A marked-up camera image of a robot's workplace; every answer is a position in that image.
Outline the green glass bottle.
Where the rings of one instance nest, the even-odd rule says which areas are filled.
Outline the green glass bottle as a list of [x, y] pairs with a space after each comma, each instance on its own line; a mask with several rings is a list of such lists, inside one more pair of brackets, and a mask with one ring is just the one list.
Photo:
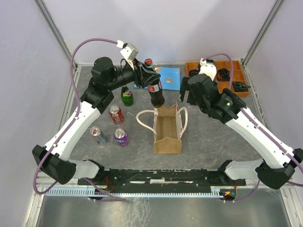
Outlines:
[[125, 106], [132, 106], [134, 103], [133, 94], [127, 85], [122, 86], [121, 100]]

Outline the cola glass bottle red cap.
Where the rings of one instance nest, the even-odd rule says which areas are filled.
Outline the cola glass bottle red cap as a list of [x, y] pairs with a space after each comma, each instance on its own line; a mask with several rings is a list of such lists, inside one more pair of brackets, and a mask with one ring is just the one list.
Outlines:
[[[145, 59], [144, 64], [148, 70], [159, 75], [159, 73], [156, 72], [153, 66], [152, 59], [150, 58]], [[163, 97], [163, 93], [162, 93], [162, 83], [160, 80], [160, 76], [157, 79], [155, 79], [150, 85], [148, 85], [147, 89], [151, 96], [152, 105], [156, 108], [162, 107], [165, 103], [165, 98]]]

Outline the red cola can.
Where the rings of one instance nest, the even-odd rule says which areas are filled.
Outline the red cola can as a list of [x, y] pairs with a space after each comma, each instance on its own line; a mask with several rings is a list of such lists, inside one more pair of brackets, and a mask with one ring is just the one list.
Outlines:
[[116, 124], [121, 124], [125, 119], [122, 110], [118, 105], [112, 105], [109, 109], [109, 114]]

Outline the brown canvas tote bag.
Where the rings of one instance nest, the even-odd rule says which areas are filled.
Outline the brown canvas tote bag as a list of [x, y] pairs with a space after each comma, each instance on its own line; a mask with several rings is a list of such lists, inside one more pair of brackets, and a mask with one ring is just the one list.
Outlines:
[[[153, 114], [152, 127], [139, 119], [144, 113]], [[162, 106], [154, 108], [154, 110], [143, 110], [136, 115], [136, 120], [141, 126], [153, 132], [155, 154], [181, 153], [181, 138], [188, 124], [188, 111], [186, 107], [179, 108], [177, 104], [174, 104], [171, 107]]]

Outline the purple soda can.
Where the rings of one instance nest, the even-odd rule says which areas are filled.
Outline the purple soda can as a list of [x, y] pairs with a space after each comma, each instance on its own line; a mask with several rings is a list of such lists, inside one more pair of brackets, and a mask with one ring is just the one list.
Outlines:
[[129, 144], [128, 134], [125, 129], [122, 128], [116, 129], [114, 132], [114, 138], [117, 141], [117, 143], [122, 147], [125, 147]]

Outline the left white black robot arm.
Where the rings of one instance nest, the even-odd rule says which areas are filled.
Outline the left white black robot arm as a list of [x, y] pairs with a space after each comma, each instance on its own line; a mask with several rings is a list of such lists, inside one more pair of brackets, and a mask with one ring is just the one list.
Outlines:
[[73, 178], [88, 178], [94, 184], [104, 181], [105, 173], [101, 165], [95, 161], [72, 161], [69, 157], [86, 129], [114, 99], [113, 90], [132, 82], [144, 88], [160, 80], [151, 59], [144, 62], [133, 60], [132, 63], [132, 66], [126, 63], [118, 68], [109, 57], [95, 60], [88, 87], [80, 97], [80, 106], [49, 142], [33, 148], [38, 170], [60, 184], [66, 184]]

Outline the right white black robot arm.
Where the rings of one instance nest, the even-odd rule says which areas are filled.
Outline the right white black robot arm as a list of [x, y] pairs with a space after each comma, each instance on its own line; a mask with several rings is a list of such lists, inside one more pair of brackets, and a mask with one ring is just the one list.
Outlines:
[[254, 161], [226, 161], [223, 170], [217, 173], [218, 181], [228, 185], [233, 180], [260, 180], [271, 189], [280, 189], [295, 173], [302, 170], [303, 150], [291, 148], [269, 131], [246, 103], [228, 88], [220, 93], [217, 85], [206, 74], [183, 77], [180, 100], [196, 105], [201, 112], [241, 135], [260, 155]]

